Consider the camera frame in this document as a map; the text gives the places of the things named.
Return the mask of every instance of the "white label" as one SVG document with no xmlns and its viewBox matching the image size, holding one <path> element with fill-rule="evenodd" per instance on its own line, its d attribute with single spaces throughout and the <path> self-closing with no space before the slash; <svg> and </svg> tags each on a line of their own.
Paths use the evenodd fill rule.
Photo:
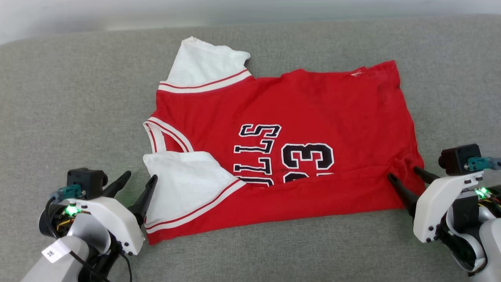
<svg viewBox="0 0 501 282">
<path fill-rule="evenodd" d="M 66 246 L 61 239 L 58 239 L 52 245 L 48 246 L 42 251 L 42 255 L 46 257 L 51 263 L 58 261 L 61 257 L 70 253 L 70 248 Z"/>
</svg>

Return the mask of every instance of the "red stripe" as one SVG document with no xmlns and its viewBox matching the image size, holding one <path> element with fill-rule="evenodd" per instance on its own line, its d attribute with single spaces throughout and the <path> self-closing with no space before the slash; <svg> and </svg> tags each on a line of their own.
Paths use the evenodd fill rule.
<svg viewBox="0 0 501 282">
<path fill-rule="evenodd" d="M 151 139 L 153 140 L 153 146 L 155 147 L 155 153 L 156 153 L 157 152 L 157 148 L 156 148 L 155 136 L 153 135 L 153 132 L 151 131 L 149 125 L 148 125 L 148 129 L 150 131 Z"/>
<path fill-rule="evenodd" d="M 208 85 L 211 85 L 211 84 L 215 84 L 215 83 L 218 83 L 218 82 L 221 82 L 221 81 L 225 81 L 225 80 L 228 80 L 232 77 L 236 77 L 237 75 L 240 75 L 240 74 L 243 74 L 244 72 L 246 72 L 247 70 L 242 70 L 241 72 L 237 73 L 237 74 L 234 74 L 232 76 L 228 76 L 227 78 L 223 78 L 223 79 L 220 79 L 220 80 L 216 80 L 216 81 L 213 81 L 213 82 L 209 82 L 207 84 L 204 84 L 204 85 L 200 85 L 200 86 L 192 86 L 192 87 L 179 87 L 179 86 L 174 86 L 174 85 L 171 85 L 171 84 L 167 84 L 167 83 L 160 83 L 160 85 L 167 85 L 167 86 L 170 86 L 172 88 L 177 88 L 177 89 L 193 89 L 193 88 L 201 88 L 201 87 L 204 87 L 204 86 L 208 86 Z"/>
<path fill-rule="evenodd" d="M 181 220 L 181 219 L 183 219 L 183 218 L 185 218 L 185 217 L 188 217 L 188 216 L 190 216 L 190 215 L 194 214 L 195 212 L 197 212 L 197 211 L 199 211 L 199 210 L 201 210 L 201 209 L 205 208 L 206 206 L 208 206 L 208 205 L 212 204 L 213 202 L 215 202 L 217 199 L 219 199 L 219 197 L 221 197 L 221 195 L 222 195 L 222 194 L 223 194 L 226 190 L 228 190 L 231 186 L 233 186 L 234 184 L 236 184 L 238 181 L 240 181 L 240 179 L 237 179 L 237 180 L 233 181 L 233 183 L 231 183 L 230 185 L 228 185 L 228 186 L 227 186 L 227 187 L 226 187 L 223 191 L 221 191 L 221 193 L 220 193 L 220 194 L 219 194 L 219 195 L 218 195 L 218 196 L 217 196 L 214 200 L 212 200 L 212 201 L 210 201 L 209 203 L 207 203 L 207 204 L 205 204 L 205 205 L 203 205 L 203 206 L 199 207 L 198 209 L 196 209 L 196 210 L 194 210 L 194 211 L 192 211 L 192 212 L 188 213 L 187 215 L 183 215 L 183 216 L 181 216 L 181 217 L 179 217 L 179 218 L 176 218 L 176 219 L 173 219 L 173 220 L 160 222 L 160 223 L 157 223 L 157 224 L 155 224 L 155 225 L 153 225 L 153 226 L 150 226 L 150 227 L 145 227 L 145 228 L 146 228 L 146 229 L 151 229 L 151 228 L 153 228 L 153 227 L 155 227 L 155 226 L 158 226 L 158 225 L 160 225 L 160 224 L 172 223 L 172 222 L 175 222 L 175 221 Z"/>
<path fill-rule="evenodd" d="M 177 136 L 174 132 L 166 129 L 165 127 L 161 126 L 159 123 L 155 122 L 155 121 L 152 121 L 152 120 L 148 120 L 148 122 L 151 122 L 151 123 L 154 123 L 156 124 L 158 127 L 160 127 L 161 129 L 165 130 L 165 131 L 168 131 L 170 133 L 172 133 L 172 135 L 176 136 L 177 137 L 177 142 L 181 142 L 182 146 L 184 146 L 182 149 L 185 151 L 185 152 L 189 152 L 188 150 L 188 146 L 186 146 L 186 144 L 183 142 L 183 140 L 181 140 L 181 138 L 179 138 L 179 136 Z"/>
</svg>

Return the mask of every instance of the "basketball jersey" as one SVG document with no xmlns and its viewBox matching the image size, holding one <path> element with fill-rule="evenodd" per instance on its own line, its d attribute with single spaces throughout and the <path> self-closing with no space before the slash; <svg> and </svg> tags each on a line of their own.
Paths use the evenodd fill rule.
<svg viewBox="0 0 501 282">
<path fill-rule="evenodd" d="M 400 208 L 423 167 L 395 62 L 254 78 L 249 53 L 189 38 L 144 123 L 159 176 L 150 244 L 267 221 Z"/>
</svg>

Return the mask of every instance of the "green led light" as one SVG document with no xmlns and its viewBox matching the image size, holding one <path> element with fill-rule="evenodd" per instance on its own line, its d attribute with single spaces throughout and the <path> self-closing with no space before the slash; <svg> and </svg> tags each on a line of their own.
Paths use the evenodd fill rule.
<svg viewBox="0 0 501 282">
<path fill-rule="evenodd" d="M 72 206 L 67 206 L 65 211 L 69 216 L 73 216 L 74 214 L 80 212 L 80 210 L 77 209 L 77 207 L 72 207 Z"/>
</svg>

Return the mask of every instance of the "white wall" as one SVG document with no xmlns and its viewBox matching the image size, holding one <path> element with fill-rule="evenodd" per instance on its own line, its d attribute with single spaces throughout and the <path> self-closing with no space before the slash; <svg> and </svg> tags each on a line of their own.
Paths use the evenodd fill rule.
<svg viewBox="0 0 501 282">
<path fill-rule="evenodd" d="M 478 13 L 501 14 L 501 0 L 0 0 L 0 44 L 77 31 Z"/>
</svg>

